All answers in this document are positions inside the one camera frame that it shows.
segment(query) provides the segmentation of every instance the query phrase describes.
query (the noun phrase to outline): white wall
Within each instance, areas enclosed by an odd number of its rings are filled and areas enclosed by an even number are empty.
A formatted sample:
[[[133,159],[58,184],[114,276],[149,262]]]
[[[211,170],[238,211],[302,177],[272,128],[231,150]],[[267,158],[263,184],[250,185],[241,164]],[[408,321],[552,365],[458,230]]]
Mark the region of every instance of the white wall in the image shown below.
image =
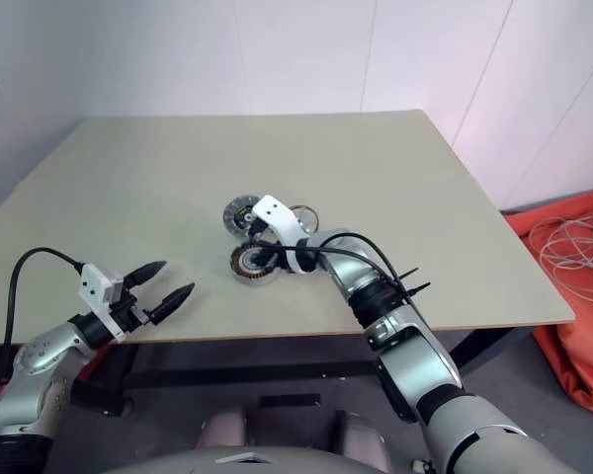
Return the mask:
[[[6,185],[37,160],[23,144],[82,115],[423,109],[499,207],[593,189],[593,0],[0,0],[0,12]],[[7,162],[19,175],[2,176]]]
[[[85,2],[0,0],[0,202],[83,116]]]

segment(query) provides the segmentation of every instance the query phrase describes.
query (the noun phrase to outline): black cable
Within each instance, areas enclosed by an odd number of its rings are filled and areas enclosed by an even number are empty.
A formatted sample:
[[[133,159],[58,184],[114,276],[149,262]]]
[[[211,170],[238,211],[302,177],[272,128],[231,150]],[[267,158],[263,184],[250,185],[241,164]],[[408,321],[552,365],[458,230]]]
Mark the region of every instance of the black cable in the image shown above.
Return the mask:
[[[0,352],[0,386],[2,384],[2,378],[7,370],[7,363],[9,362],[9,353],[11,351],[11,339],[13,337],[13,324],[15,321],[15,310],[16,310],[16,291],[18,289],[18,277],[20,276],[20,271],[22,270],[22,266],[24,262],[32,255],[45,252],[47,254],[55,255],[59,257],[61,260],[69,263],[77,273],[81,274],[81,270],[83,269],[83,264],[81,262],[77,262],[76,260],[71,259],[67,255],[62,254],[54,249],[50,249],[49,247],[36,247],[35,249],[31,249],[27,253],[25,253],[18,262],[16,262],[13,271],[11,272],[11,280],[9,281],[9,295],[7,298],[7,323],[4,330],[4,342],[2,343],[2,351]]]
[[[395,268],[391,264],[390,260],[386,257],[384,252],[382,250],[380,250],[380,247],[378,247],[371,239],[365,237],[364,235],[358,234],[356,232],[339,232],[338,234],[334,234],[331,237],[329,237],[328,239],[325,239],[323,241],[323,243],[320,244],[320,246],[324,247],[325,245],[330,243],[332,240],[339,239],[341,237],[353,237],[355,239],[362,240],[367,245],[369,245],[374,250],[374,252],[376,252],[378,254],[378,256],[381,258],[381,260],[384,262],[384,264],[386,265],[386,267],[388,268],[388,270],[391,273],[393,281],[395,281],[395,283],[397,284],[397,287],[400,289],[400,291],[402,291],[402,293],[406,294],[406,292],[407,292],[406,288],[404,288],[404,285],[402,284],[402,280],[398,276],[398,274],[395,271]]]
[[[393,281],[391,280],[390,276],[373,260],[367,258],[367,257],[363,257],[360,254],[357,254],[355,252],[351,252],[349,250],[344,250],[344,249],[334,249],[334,248],[329,248],[329,247],[305,247],[305,246],[298,246],[298,247],[294,247],[294,246],[288,246],[288,245],[279,245],[279,244],[270,244],[270,243],[265,243],[262,241],[253,241],[254,245],[258,245],[259,247],[263,247],[263,248],[267,248],[267,249],[275,249],[275,250],[292,250],[292,251],[302,251],[302,252],[313,252],[313,253],[317,253],[317,254],[340,254],[340,255],[346,255],[348,257],[352,257],[354,259],[357,260],[361,260],[363,262],[365,262],[367,265],[369,265],[371,268],[373,268],[376,272],[378,272],[379,274],[381,274],[384,278],[386,278],[386,280],[393,284]]]
[[[404,299],[404,301],[406,301],[408,303],[408,305],[415,310],[415,312],[417,313],[417,315],[419,316],[419,318],[424,322],[424,324],[426,324],[426,320],[424,319],[424,317],[422,316],[422,314],[419,312],[419,309],[415,305],[415,302],[411,298],[411,295],[408,293],[408,291],[406,290],[406,288],[402,284],[402,280],[401,280],[400,276],[397,274],[397,272],[395,271],[395,268],[391,264],[390,260],[386,257],[386,255],[380,249],[380,247],[378,247],[371,239],[365,237],[362,234],[358,234],[356,232],[339,232],[338,234],[334,234],[331,237],[329,237],[328,239],[325,239],[323,241],[323,243],[321,244],[321,247],[324,246],[324,245],[326,245],[326,244],[328,244],[332,240],[339,239],[341,237],[353,237],[355,239],[362,240],[367,245],[369,245],[374,250],[374,252],[376,252],[378,254],[378,256],[381,258],[381,260],[384,262],[384,264],[386,265],[386,267],[390,271],[391,276],[392,276],[392,279],[395,282],[395,284],[397,285],[397,288],[398,288],[398,290],[400,292],[400,295],[402,296],[402,298]]]

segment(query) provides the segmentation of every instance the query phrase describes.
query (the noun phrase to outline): white cable coil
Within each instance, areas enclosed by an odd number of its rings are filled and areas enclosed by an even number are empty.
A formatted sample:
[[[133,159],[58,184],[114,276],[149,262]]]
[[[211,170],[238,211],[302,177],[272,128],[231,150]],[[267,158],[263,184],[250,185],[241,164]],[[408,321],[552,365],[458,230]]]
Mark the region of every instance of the white cable coil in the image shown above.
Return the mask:
[[[557,228],[547,239],[540,237],[553,226]],[[576,296],[593,302],[593,288],[566,281],[566,272],[583,269],[593,271],[593,214],[579,219],[543,219],[530,231],[529,242],[539,254],[541,267],[553,281]]]

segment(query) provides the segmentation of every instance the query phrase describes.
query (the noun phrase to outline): table leg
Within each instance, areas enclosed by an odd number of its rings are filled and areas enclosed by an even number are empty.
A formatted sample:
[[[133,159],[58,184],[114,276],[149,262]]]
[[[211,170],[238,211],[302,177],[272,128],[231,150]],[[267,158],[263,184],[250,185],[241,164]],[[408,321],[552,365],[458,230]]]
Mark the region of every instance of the table leg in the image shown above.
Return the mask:
[[[124,379],[131,372],[137,353],[137,344],[123,344],[111,348],[102,365],[95,370],[94,378],[101,379],[103,387],[75,380],[71,401],[75,405],[108,417],[128,414],[132,402],[124,393]]]
[[[475,329],[451,351],[462,376],[472,373],[509,346],[532,334],[536,326]]]

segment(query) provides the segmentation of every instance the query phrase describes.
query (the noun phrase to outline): black table frame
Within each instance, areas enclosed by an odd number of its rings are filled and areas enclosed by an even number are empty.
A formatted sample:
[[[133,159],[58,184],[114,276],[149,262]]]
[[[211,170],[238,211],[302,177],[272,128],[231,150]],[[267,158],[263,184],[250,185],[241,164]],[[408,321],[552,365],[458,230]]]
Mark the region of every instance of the black table frame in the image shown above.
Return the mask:
[[[470,332],[451,352],[462,376],[498,356],[506,348],[530,335],[536,327],[477,329]],[[76,381],[72,402],[106,416],[120,416],[131,403],[126,390],[183,387],[242,382],[271,382],[300,379],[340,378],[376,375],[375,358],[264,366],[240,366],[193,370],[147,370],[133,372],[140,345],[114,346],[95,372],[103,373],[103,386]]]

